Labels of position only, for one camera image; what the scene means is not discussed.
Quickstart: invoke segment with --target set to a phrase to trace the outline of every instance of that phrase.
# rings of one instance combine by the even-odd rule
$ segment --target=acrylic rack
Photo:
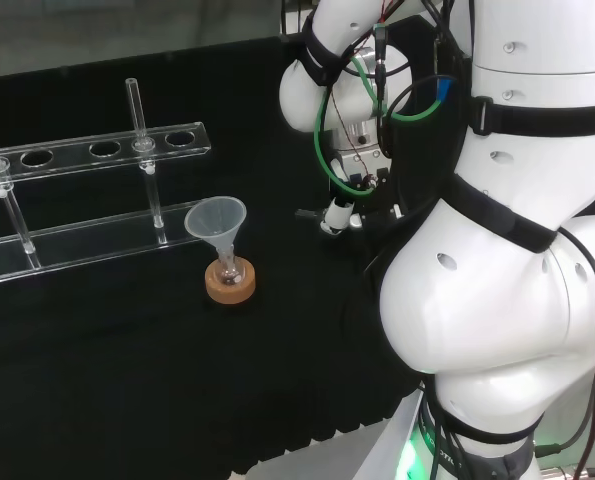
[[[134,130],[0,150],[0,199],[16,231],[0,238],[0,282],[197,241],[184,217],[195,202],[161,206],[157,164],[203,155],[202,123],[146,128],[137,80],[126,80]],[[29,231],[14,186],[111,167],[140,168],[150,209]]]

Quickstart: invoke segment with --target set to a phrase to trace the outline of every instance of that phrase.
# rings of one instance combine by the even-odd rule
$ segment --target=glass tube
[[[13,193],[13,183],[10,181],[10,175],[8,167],[10,163],[5,157],[0,157],[0,198],[6,205],[8,216],[15,228],[15,231],[19,235],[24,252],[28,256],[28,261],[33,268],[39,268],[39,258],[35,250],[35,244],[30,236],[24,215],[21,213],[17,198]]]
[[[155,142],[147,135],[146,119],[144,118],[144,109],[139,95],[139,84],[136,79],[126,79],[126,93],[128,94],[128,103],[130,104],[130,113],[135,129],[136,138],[133,142],[133,148],[144,155],[139,167],[144,172],[144,182],[146,183],[146,193],[148,194],[150,211],[153,216],[153,224],[156,229],[162,229],[164,228],[164,219],[161,215],[161,203],[159,202],[159,191],[157,190],[156,165],[147,156],[147,153],[155,147]],[[161,243],[162,235],[158,233],[157,236]]]

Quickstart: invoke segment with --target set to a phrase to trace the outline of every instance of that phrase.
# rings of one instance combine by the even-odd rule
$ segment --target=black table
[[[391,39],[415,76],[431,72],[425,22]],[[294,216],[328,194],[311,135],[279,110],[291,49],[265,39],[0,78],[0,147],[129,130],[127,77],[148,126],[203,121],[213,151],[159,167],[162,203],[242,199],[237,253],[258,278],[247,304],[213,304],[203,271],[214,253],[191,244],[0,284],[1,480],[226,479],[381,420],[415,388],[362,288],[362,249]],[[456,115],[446,105],[398,138],[413,207],[449,171]],[[31,229],[147,208],[137,168],[15,191]]]

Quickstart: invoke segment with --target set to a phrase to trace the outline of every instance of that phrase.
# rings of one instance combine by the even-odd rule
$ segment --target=funnel
[[[246,218],[246,206],[233,197],[213,197],[199,202],[186,215],[188,233],[210,243],[218,260],[206,269],[206,289],[219,303],[240,303],[255,290],[255,270],[235,257],[233,242]]]

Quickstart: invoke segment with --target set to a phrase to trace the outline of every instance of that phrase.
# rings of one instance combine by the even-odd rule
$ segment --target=gray wall
[[[0,75],[276,35],[279,0],[0,0]]]

